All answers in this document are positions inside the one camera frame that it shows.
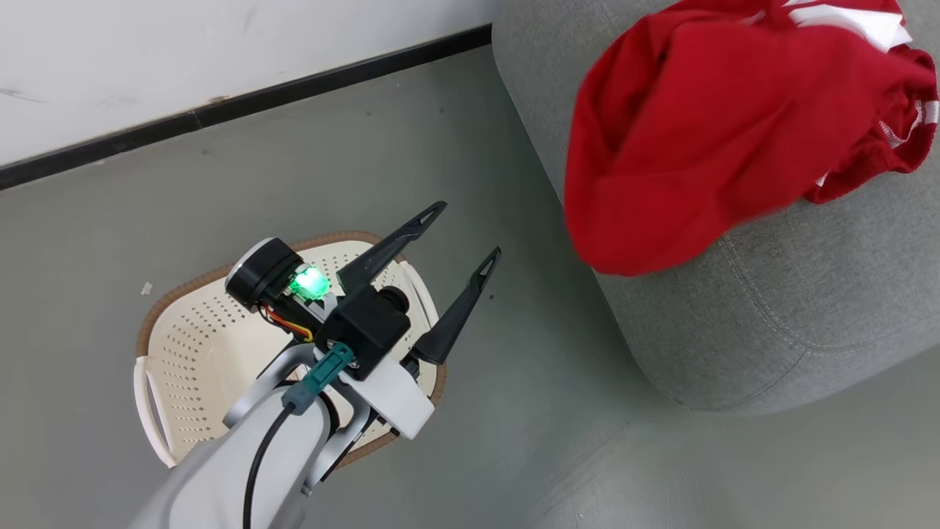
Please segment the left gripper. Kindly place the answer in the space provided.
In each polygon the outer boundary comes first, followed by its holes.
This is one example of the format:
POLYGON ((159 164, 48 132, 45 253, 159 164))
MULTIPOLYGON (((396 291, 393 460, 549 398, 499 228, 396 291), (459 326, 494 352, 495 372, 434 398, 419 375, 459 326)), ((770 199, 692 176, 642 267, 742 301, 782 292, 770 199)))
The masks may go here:
MULTIPOLYGON (((336 272, 341 295, 334 295, 325 275, 278 238, 265 239, 233 267, 225 291, 275 327, 291 331, 313 355, 308 374, 281 399, 286 412, 306 413, 327 386, 340 382, 399 434, 412 439, 420 432, 433 406, 413 376, 388 357, 412 327, 410 301, 393 287, 376 288, 374 281, 447 205, 434 202, 336 272)), ((481 262, 456 301, 414 344, 415 359, 446 364, 501 256, 496 247, 481 262)))

